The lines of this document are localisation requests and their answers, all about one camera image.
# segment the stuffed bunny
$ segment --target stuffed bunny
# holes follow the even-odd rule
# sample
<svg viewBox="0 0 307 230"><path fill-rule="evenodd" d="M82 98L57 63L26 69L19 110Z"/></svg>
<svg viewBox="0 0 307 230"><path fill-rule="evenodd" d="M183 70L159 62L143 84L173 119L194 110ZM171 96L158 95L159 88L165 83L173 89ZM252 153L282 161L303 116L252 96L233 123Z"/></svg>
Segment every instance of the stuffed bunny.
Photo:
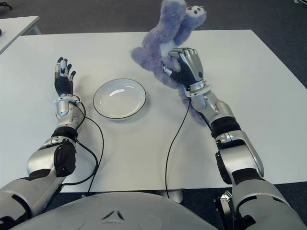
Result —
<svg viewBox="0 0 307 230"><path fill-rule="evenodd" d="M184 95L180 85L162 71L161 62L179 72L180 65L177 59L170 58L168 52L184 43L192 30L205 19L206 12L200 6L187 7L184 0L163 0L158 25L145 36L142 46L133 49L131 53L136 63L152 71L164 85L179 89L179 95L186 106L189 104L189 98ZM192 107L190 112L198 121L204 123Z"/></svg>

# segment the wire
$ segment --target wire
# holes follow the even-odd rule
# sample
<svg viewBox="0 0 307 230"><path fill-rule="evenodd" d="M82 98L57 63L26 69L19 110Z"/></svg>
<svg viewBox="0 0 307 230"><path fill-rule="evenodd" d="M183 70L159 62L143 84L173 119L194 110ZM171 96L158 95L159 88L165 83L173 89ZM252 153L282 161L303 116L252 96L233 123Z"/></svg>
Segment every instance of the wire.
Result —
<svg viewBox="0 0 307 230"><path fill-rule="evenodd" d="M101 138L102 138L102 150L101 150L101 155L100 155L100 159L99 159L99 163L98 163L98 167L97 167L97 170L98 170L98 168L99 168L99 166L100 166L100 162L101 162L101 160L102 160L102 156L103 156L103 154L104 154L105 139L104 139L104 135L103 135L103 133L102 133L101 128L99 127L99 125L98 125L94 120L90 119L89 117L85 117L85 118L88 119L88 120L90 120L90 121L92 121L92 122L98 127L98 129L99 129L99 131L100 131L100 134L101 134ZM92 178L90 187L89 187L88 190L87 190L88 193L89 193L90 190L91 190L91 187L92 187L94 178L95 178L95 176L96 176L96 173L97 173L97 171L96 171L95 174L93 175L93 178Z"/></svg>
<svg viewBox="0 0 307 230"><path fill-rule="evenodd" d="M82 112L82 110L81 110L77 105L75 105L78 109L80 109L81 113L83 114L82 121L81 121L80 124L76 127L76 130L80 127L80 125L82 125L82 123L83 123L83 121L85 120L85 117L86 117L86 109L85 109L85 107L84 107L84 104L83 104L82 102L80 102L80 104L82 105L83 111L84 111L84 112Z"/></svg>
<svg viewBox="0 0 307 230"><path fill-rule="evenodd" d="M207 119L205 118L205 116L202 114L202 113L199 113L198 114L203 118L203 120L205 121L205 123L207 124L208 128L210 129L210 131L212 132L212 128L211 126L209 125L209 122L207 121Z"/></svg>
<svg viewBox="0 0 307 230"><path fill-rule="evenodd" d="M55 193L53 194L53 196L51 197L51 199L49 200L49 202L47 203L47 205L45 206L44 211L47 210L47 208L50 206L50 204L52 203L52 201L54 200L54 198L60 193L60 191L62 190L62 188L63 188L64 186L82 184L83 182L89 180L92 176L96 175L96 172L97 172L97 170L98 170L98 159L97 159L96 155L95 155L89 148L87 148L85 145L83 145L79 140L76 139L76 142L77 142L81 147L83 147L85 150L87 150L87 151L94 157L94 159L95 159L95 168L94 168L92 174L89 175L88 177L86 177L84 180L81 180L81 181L79 181L79 182L74 182L74 183L64 183L64 184L60 184L60 185L58 186L58 188L56 189Z"/></svg>
<svg viewBox="0 0 307 230"><path fill-rule="evenodd" d="M77 184L82 184L83 182L89 180L92 176L94 176L97 172L97 169L98 169L98 159L96 157L96 155L93 153L93 151L91 151L88 147L86 147L85 145L83 145L79 140L76 139L76 142L82 147L84 148L85 150L87 150L95 159L95 168L92 172L91 175L89 175L88 177L86 177L85 179L81 180L81 181L78 181L78 182L74 182L74 183L64 183L62 184L62 187L64 186L67 186L67 185L77 185Z"/></svg>
<svg viewBox="0 0 307 230"><path fill-rule="evenodd" d="M87 190L87 192L89 193L90 190L91 190L91 187L92 187L94 178L95 178L95 176L96 176L96 174L97 174L98 168L99 168L99 166L100 166L100 163L101 163L101 160L102 160L102 156L103 156L103 154L104 154L105 139L104 139L104 135L103 135L103 133L102 133L102 130L101 130L100 126L99 126L93 119L91 119L91 118L89 118L89 117L86 116L86 109L85 109L85 107L84 107L84 104L83 104L82 102L80 102L80 104L82 105L84 112L83 112L76 104L74 104L74 105L81 111L81 113L83 114L83 119L82 119L81 123L77 126L77 129L78 129L78 127L84 122L85 119L88 119L88 120L92 121L92 122L98 127L98 129L99 129L99 131L100 131L100 134L101 134L101 138L102 138L102 150L101 150L101 155L100 155L100 159L99 159L99 163L98 163L97 169L96 169L96 171L95 171L94 174L93 174L92 181L91 181L90 186L89 186L89 188L88 188L88 190Z"/></svg>
<svg viewBox="0 0 307 230"><path fill-rule="evenodd" d="M299 0L299 1L301 1L301 5L303 8L307 8L307 3L305 0Z"/></svg>
<svg viewBox="0 0 307 230"><path fill-rule="evenodd" d="M73 95L74 97L77 97L79 101L81 101L80 97L78 95Z"/></svg>
<svg viewBox="0 0 307 230"><path fill-rule="evenodd" d="M184 116L184 118L183 118L183 120L182 120L182 122L181 122L181 125L180 125L180 127L179 127L179 129L178 129L178 131L177 131L175 137L173 138L172 143L171 143L171 145L170 145L170 147L169 147L169 149L168 149L167 159L166 159L166 164L165 164L165 190L166 190L167 198L169 198L168 188L167 188L167 180L166 180L166 178L167 178L167 164L168 164L169 153L170 153L170 151L171 151L171 149L172 149L173 143L174 143L174 141L175 141L175 139L176 139L176 137L177 137L179 131L181 130L181 127L182 127L184 121L186 120L186 117L187 117L187 115L188 115L190 106L191 106L191 100L190 100L190 102L189 102L189 105L188 105L188 109L187 109L187 111L186 111L186 114L185 114L185 116Z"/></svg>

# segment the white plate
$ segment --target white plate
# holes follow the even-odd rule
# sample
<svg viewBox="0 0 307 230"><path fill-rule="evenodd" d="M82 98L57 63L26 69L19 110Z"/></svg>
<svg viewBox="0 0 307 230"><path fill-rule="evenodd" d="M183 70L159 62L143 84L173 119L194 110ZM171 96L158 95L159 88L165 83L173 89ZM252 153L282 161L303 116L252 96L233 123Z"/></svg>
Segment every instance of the white plate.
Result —
<svg viewBox="0 0 307 230"><path fill-rule="evenodd" d="M131 79L115 79L103 84L94 95L94 108L102 116L122 119L138 112L146 100L145 89Z"/></svg>

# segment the white desk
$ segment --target white desk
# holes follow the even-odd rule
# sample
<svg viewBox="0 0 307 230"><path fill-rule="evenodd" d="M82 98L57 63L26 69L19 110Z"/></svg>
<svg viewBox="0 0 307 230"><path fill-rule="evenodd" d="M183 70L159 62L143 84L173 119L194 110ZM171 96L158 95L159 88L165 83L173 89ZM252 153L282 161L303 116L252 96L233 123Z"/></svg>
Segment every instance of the white desk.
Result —
<svg viewBox="0 0 307 230"><path fill-rule="evenodd" d="M88 116L101 126L105 153L92 191L164 189L170 142L185 114L176 90L162 85L130 58L146 33L54 34L19 37L0 56L0 186L26 176L26 162L54 131L54 66L63 56L77 71L75 92ZM307 180L307 90L251 30L195 31L186 46L198 50L204 76L232 108L272 183ZM105 82L131 78L147 92L145 106L125 121L108 120L93 107ZM89 121L79 139L100 154L101 137ZM206 126L188 115L170 155L169 189L227 186L215 160L217 148ZM93 169L77 147L77 168L65 182ZM89 183L65 187L83 192Z"/></svg>
<svg viewBox="0 0 307 230"><path fill-rule="evenodd" d="M38 16L0 19L0 29L2 30L0 54L21 35L40 35L40 31L35 25L38 19Z"/></svg>

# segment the gray carpet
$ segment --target gray carpet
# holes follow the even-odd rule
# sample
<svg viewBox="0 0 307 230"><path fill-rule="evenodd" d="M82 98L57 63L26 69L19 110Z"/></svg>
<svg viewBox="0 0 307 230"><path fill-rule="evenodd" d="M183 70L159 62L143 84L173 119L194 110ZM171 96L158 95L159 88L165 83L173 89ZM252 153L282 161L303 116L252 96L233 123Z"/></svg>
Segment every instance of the gray carpet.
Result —
<svg viewBox="0 0 307 230"><path fill-rule="evenodd" d="M0 18L39 15L43 34L148 31L159 19L161 0L8 0ZM307 87L307 9L293 0L188 0L204 5L206 22L199 30L251 29ZM307 224L307 183L277 185ZM183 205L223 229L213 199L224 189L185 190ZM60 194L50 208L80 198Z"/></svg>

